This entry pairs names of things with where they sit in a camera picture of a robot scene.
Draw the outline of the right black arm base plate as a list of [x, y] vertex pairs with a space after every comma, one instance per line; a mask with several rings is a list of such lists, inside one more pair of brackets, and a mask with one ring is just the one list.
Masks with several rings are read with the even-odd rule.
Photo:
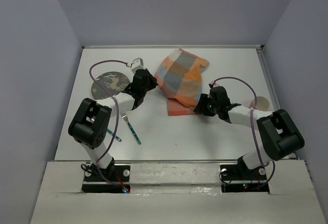
[[247, 171], [246, 175], [235, 173], [233, 170], [237, 165], [220, 165], [219, 179], [221, 181], [222, 193], [269, 193], [269, 185], [266, 184], [267, 173], [265, 168], [259, 167]]

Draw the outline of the orange grey checkered cloth napkin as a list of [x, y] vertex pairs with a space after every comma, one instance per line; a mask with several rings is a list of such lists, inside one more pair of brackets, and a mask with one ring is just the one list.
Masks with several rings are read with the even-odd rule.
[[208, 60], [181, 48], [161, 62], [155, 78], [167, 99], [169, 116], [195, 114], [202, 91], [202, 72], [208, 66]]

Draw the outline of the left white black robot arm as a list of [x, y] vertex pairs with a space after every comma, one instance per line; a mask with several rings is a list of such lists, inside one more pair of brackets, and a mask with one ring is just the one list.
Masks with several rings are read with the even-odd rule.
[[150, 90], [157, 86], [156, 78], [147, 69], [138, 69], [133, 81], [118, 95], [101, 100], [85, 98], [79, 105], [68, 129], [74, 138], [88, 153], [92, 172], [101, 180], [113, 176], [114, 158], [105, 145], [110, 118], [121, 112], [139, 107]]

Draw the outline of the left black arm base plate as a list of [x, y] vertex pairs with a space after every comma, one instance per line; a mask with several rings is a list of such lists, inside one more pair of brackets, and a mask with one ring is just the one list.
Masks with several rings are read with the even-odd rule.
[[97, 167], [91, 163], [80, 165], [84, 172], [81, 191], [83, 193], [130, 193], [130, 165], [115, 165], [114, 171], [108, 175], [99, 173]]

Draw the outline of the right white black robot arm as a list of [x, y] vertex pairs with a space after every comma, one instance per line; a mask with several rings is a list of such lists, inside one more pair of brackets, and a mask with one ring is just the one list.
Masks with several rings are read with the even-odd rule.
[[274, 112], [259, 111], [238, 103], [231, 103], [226, 89], [222, 86], [202, 94], [194, 112], [204, 116], [218, 116], [221, 120], [249, 127], [255, 143], [255, 150], [238, 158], [237, 164], [228, 173], [242, 179], [252, 176], [255, 169], [300, 150], [305, 142], [286, 110]]

